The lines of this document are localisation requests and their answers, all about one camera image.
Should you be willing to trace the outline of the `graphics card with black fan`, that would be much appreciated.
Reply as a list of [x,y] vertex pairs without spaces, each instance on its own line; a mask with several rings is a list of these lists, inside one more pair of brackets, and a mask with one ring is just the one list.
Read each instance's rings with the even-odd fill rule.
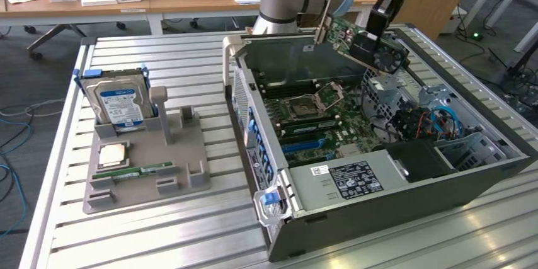
[[402,67],[408,65],[407,56],[410,52],[396,42],[392,34],[383,32],[376,42],[370,40],[366,27],[358,26],[324,11],[315,32],[315,44],[331,44],[334,51],[339,55],[366,68],[386,74],[394,74]]

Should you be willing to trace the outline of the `white power box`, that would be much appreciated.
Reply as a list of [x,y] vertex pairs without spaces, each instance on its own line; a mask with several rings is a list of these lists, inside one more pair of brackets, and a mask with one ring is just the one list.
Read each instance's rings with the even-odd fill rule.
[[467,14],[466,10],[461,6],[457,6],[455,9],[453,10],[447,24],[445,26],[446,33],[454,33],[457,31],[459,25],[465,20],[466,14]]

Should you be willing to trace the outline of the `perforated metal drive cage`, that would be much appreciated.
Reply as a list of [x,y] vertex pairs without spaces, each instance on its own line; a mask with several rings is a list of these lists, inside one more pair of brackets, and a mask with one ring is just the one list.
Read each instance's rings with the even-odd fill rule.
[[404,69],[399,69],[395,74],[376,74],[368,70],[362,83],[367,87],[374,111],[388,119],[403,105],[416,106],[419,103],[423,84]]

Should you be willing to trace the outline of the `metal socket cover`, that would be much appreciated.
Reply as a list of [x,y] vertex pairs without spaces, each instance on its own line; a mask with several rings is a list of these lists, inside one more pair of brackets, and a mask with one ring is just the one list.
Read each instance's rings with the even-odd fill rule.
[[344,90],[336,81],[327,83],[315,93],[315,103],[319,109],[328,111],[344,99]]

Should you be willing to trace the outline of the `black equipment stand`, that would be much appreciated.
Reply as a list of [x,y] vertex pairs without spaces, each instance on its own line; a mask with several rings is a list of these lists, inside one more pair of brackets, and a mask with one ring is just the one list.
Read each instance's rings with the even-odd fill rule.
[[494,84],[503,92],[503,96],[523,112],[531,112],[538,116],[538,67],[527,66],[537,51],[538,39],[513,65],[507,64],[493,49],[489,49],[489,59],[491,62],[498,62],[503,67],[499,83]]

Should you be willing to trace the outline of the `RAM stick with white labels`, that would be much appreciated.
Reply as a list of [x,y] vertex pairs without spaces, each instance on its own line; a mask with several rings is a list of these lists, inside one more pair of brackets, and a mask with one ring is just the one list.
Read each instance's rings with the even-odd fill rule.
[[284,130],[291,133],[299,133],[299,132],[315,131],[315,130],[320,130],[320,129],[328,129],[336,125],[338,125],[336,120],[328,120],[324,122],[310,122],[310,123],[302,123],[298,125],[291,125],[291,126],[287,126]]

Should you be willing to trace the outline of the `silver chipset heatsink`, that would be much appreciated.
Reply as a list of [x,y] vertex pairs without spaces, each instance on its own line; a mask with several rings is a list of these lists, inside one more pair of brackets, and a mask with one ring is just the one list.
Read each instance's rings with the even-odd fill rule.
[[356,145],[356,144],[344,144],[342,146],[339,146],[338,153],[339,153],[339,155],[342,157],[350,157],[352,155],[362,154],[363,151],[362,151],[359,145]]

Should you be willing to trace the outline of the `metal disk bay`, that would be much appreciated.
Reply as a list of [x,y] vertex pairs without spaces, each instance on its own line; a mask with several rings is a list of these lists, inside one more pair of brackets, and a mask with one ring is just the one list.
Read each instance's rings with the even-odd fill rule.
[[458,171],[507,159],[506,153],[498,148],[491,139],[479,132],[459,139],[438,140],[435,147]]

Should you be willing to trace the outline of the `grey power supply unit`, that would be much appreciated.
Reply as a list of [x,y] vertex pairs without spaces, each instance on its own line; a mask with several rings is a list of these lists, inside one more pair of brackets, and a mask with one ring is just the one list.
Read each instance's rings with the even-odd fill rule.
[[304,211],[384,195],[410,184],[383,149],[290,169]]

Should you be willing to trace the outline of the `blue case latch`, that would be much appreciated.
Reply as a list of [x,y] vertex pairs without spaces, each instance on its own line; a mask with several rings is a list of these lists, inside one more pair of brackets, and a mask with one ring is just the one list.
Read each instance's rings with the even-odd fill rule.
[[260,197],[260,202],[263,206],[270,206],[274,204],[280,203],[282,198],[280,198],[280,193],[276,187],[270,188]]

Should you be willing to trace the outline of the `open black PC case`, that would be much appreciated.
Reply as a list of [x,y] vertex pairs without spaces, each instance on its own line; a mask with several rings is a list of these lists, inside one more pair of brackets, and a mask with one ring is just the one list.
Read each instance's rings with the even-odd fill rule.
[[[403,105],[390,119],[374,111],[368,100],[362,81],[370,69],[339,55],[331,44],[316,45],[311,33],[235,34],[223,40],[223,73],[230,76],[226,99],[272,264],[291,263],[323,248],[466,210],[494,185],[538,164],[538,130],[419,31],[399,27],[388,34],[410,52],[410,63],[400,69],[423,84],[418,105]],[[388,152],[410,184],[378,197],[307,212],[260,91],[266,86],[332,78],[358,87],[362,111],[372,118],[376,134],[387,134],[371,152]],[[248,83],[255,83],[255,91]],[[477,132],[491,139],[507,159],[458,171],[435,142]],[[282,201],[263,206],[262,194],[274,187]]]

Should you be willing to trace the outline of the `grey plastic parts rack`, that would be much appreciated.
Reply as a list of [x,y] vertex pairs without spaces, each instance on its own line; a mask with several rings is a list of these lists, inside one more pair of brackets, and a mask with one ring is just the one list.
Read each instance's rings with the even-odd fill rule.
[[[116,133],[109,125],[96,125],[83,197],[83,211],[93,214],[164,198],[208,190],[210,165],[198,113],[191,106],[167,113],[167,89],[156,86],[148,98],[157,115],[147,118],[141,129]],[[125,159],[117,166],[99,166],[99,150],[108,144],[125,146]],[[171,161],[172,167],[136,178],[93,180],[97,173]]]

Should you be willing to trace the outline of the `silver CPU chip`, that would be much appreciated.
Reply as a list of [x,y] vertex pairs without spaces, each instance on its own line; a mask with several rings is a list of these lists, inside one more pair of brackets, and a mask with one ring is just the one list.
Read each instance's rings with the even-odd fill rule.
[[99,150],[99,166],[105,168],[117,166],[125,159],[125,146],[123,144],[108,144]]

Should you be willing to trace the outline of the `green RAM stick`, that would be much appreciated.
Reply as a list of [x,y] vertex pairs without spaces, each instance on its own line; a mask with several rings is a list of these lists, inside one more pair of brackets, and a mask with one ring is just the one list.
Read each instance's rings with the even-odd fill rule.
[[136,178],[140,176],[145,176],[145,175],[151,175],[153,173],[157,172],[157,170],[163,169],[163,168],[168,168],[172,167],[172,162],[163,162],[163,163],[157,163],[157,164],[149,164],[145,166],[136,166],[136,167],[131,167],[131,168],[124,168],[124,169],[119,169],[115,171],[108,171],[104,173],[97,173],[92,176],[93,180],[99,180],[101,178],[107,178],[111,177],[113,180],[115,179],[127,179],[127,178]]

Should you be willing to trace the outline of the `grey desk leg with casters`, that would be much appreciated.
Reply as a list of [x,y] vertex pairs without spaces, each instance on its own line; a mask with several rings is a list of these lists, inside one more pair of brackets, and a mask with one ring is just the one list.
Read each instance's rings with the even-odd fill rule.
[[64,30],[71,30],[77,34],[79,37],[85,38],[87,35],[83,33],[80,28],[75,24],[59,24],[56,25],[28,47],[28,56],[32,60],[41,60],[43,54],[36,52],[35,49],[48,42],[59,33]]

